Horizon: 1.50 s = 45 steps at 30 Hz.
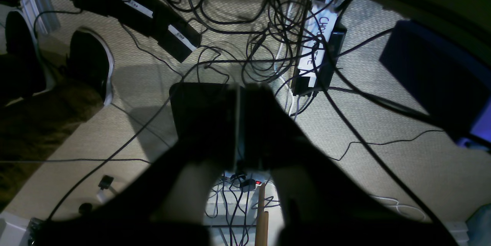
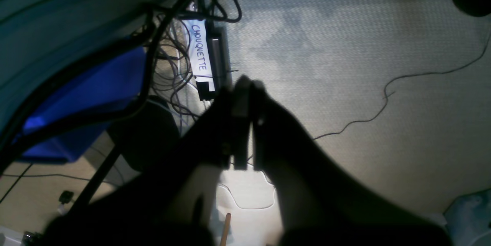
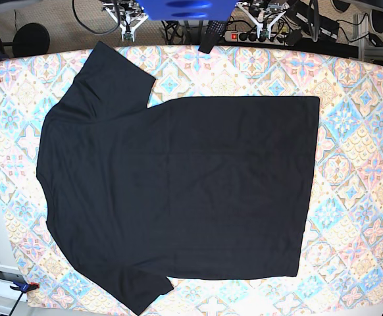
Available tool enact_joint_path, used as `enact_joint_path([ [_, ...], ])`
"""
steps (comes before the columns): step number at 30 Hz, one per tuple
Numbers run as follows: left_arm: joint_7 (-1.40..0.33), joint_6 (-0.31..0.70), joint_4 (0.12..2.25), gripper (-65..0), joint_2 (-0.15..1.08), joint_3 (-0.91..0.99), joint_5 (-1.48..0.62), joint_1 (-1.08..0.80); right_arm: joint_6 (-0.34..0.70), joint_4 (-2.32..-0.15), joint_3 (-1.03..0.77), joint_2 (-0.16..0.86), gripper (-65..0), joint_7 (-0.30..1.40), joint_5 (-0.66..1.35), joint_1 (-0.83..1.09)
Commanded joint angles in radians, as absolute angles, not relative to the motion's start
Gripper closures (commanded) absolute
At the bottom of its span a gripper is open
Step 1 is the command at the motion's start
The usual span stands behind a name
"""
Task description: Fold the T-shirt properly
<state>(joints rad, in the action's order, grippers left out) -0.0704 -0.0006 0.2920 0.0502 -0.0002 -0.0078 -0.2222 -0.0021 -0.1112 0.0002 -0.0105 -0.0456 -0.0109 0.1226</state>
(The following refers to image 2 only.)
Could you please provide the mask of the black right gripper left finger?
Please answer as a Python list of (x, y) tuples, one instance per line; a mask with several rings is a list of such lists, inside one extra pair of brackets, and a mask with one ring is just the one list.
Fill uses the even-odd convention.
[(46, 228), (47, 246), (212, 246), (216, 185), (227, 167), (230, 92), (133, 180), (93, 201), (104, 163), (65, 216)]

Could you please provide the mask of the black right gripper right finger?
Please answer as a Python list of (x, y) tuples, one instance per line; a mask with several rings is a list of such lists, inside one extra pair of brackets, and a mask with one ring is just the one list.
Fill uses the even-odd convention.
[(450, 246), (446, 232), (338, 166), (260, 81), (251, 87), (254, 162), (275, 184), (281, 246)]

